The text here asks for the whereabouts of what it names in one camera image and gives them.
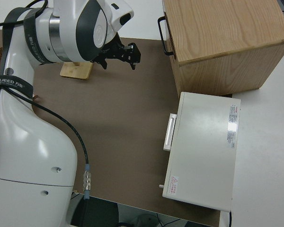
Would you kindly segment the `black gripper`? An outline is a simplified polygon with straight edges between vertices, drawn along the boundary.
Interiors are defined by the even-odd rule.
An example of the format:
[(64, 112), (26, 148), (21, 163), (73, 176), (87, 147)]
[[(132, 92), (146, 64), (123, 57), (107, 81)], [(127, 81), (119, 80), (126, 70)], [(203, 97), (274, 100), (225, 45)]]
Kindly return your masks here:
[(123, 45), (119, 35), (105, 44), (100, 53), (94, 59), (94, 62), (100, 64), (103, 69), (107, 69), (106, 59), (119, 59), (130, 64), (132, 70), (135, 70), (137, 63), (141, 61), (141, 53), (136, 43)]

